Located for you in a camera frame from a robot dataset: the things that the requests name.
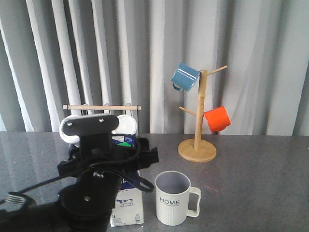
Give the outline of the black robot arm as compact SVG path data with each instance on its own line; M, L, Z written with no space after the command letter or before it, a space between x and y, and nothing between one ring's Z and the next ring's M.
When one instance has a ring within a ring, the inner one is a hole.
M37 205L27 190L9 192L6 201L20 204L14 211L1 210L3 232L104 232L107 230L121 183L152 192L154 186L137 171L159 161L157 148L145 138L133 147L113 144L70 148L68 161L58 165L59 179L75 177L58 200Z

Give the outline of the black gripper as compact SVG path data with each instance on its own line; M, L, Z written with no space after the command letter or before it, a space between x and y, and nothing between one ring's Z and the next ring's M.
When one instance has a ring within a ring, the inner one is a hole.
M111 153L98 153L85 160L81 153L58 166L59 176L75 177L73 185L59 193L61 208L69 218L108 218L115 207L121 180L132 171L145 169L159 162L157 147L150 149L147 138L137 137L137 147L114 149Z

